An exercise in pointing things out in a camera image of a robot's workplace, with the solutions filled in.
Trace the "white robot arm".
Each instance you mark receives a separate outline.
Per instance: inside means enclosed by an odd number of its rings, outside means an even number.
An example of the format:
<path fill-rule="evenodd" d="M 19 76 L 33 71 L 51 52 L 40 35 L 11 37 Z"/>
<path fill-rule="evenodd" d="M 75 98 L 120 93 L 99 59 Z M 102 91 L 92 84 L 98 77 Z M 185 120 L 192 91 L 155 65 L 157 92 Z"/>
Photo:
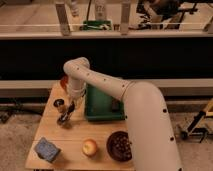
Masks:
<path fill-rule="evenodd" d="M 136 171 L 183 171 L 167 105 L 158 87 L 92 71 L 85 57 L 67 61 L 63 70 L 72 99 L 80 98 L 90 84 L 123 102 Z"/>

